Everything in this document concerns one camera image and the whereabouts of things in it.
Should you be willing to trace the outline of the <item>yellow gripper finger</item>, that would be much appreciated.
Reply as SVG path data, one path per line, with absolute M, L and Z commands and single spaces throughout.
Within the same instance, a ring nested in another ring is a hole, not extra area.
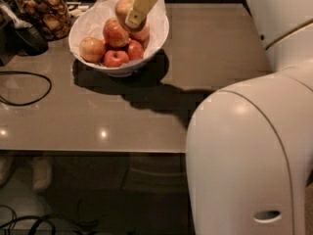
M 126 25 L 132 29 L 139 29 L 157 1 L 158 0 L 133 0 L 125 19 Z

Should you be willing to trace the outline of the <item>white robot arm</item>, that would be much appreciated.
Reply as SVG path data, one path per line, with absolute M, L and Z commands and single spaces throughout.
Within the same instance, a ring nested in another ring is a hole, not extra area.
M 224 87 L 189 123 L 196 235 L 305 235 L 313 165 L 313 0 L 246 0 L 272 73 Z

